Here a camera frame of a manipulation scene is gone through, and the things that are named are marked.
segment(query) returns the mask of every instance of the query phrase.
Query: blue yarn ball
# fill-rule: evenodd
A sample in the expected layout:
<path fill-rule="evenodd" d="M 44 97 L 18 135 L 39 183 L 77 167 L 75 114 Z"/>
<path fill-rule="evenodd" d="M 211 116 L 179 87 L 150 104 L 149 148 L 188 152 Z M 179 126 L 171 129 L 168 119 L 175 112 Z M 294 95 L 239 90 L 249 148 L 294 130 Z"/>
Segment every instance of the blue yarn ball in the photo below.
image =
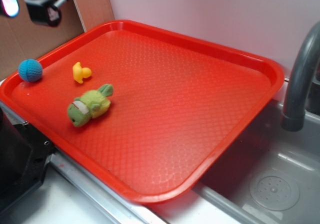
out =
<path fill-rule="evenodd" d="M 34 59 L 23 61 L 18 67 L 20 78 L 27 82 L 36 82 L 42 77 L 42 66 Z"/>

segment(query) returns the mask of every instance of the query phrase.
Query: gray sink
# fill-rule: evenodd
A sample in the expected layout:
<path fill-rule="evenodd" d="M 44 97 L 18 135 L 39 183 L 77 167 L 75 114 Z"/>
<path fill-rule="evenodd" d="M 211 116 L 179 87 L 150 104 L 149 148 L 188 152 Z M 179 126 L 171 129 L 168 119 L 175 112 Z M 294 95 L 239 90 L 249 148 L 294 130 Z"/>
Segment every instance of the gray sink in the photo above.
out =
<path fill-rule="evenodd" d="M 285 131 L 281 108 L 271 101 L 200 183 L 244 223 L 319 224 L 320 121 L 307 114 L 301 131 Z"/>

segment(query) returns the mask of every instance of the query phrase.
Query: yellow rubber duck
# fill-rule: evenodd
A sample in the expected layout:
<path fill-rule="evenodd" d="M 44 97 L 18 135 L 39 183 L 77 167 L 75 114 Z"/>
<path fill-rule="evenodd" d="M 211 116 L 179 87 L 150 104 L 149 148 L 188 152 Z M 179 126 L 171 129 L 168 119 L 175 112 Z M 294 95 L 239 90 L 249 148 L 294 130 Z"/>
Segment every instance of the yellow rubber duck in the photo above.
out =
<path fill-rule="evenodd" d="M 77 62 L 73 67 L 73 78 L 78 83 L 84 83 L 84 78 L 89 78 L 92 75 L 92 71 L 89 68 L 82 68 L 81 63 Z"/>

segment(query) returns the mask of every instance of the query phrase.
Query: drain cover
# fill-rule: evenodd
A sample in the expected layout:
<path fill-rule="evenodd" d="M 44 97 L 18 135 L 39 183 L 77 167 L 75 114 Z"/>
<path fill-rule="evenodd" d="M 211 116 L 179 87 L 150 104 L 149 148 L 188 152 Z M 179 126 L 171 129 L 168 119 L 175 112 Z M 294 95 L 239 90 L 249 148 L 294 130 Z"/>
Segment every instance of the drain cover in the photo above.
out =
<path fill-rule="evenodd" d="M 296 182 L 280 171 L 266 171 L 254 176 L 250 182 L 250 194 L 257 204 L 272 211 L 293 207 L 300 196 Z"/>

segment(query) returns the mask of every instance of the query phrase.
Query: gray faucet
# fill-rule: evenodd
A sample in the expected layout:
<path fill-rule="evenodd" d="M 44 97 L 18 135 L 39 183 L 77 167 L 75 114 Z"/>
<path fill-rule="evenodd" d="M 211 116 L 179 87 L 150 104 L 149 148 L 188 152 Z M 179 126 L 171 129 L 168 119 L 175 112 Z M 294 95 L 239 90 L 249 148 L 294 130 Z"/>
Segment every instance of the gray faucet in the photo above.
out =
<path fill-rule="evenodd" d="M 281 126 L 296 132 L 306 110 L 320 115 L 320 22 L 306 36 L 295 60 L 282 109 Z"/>

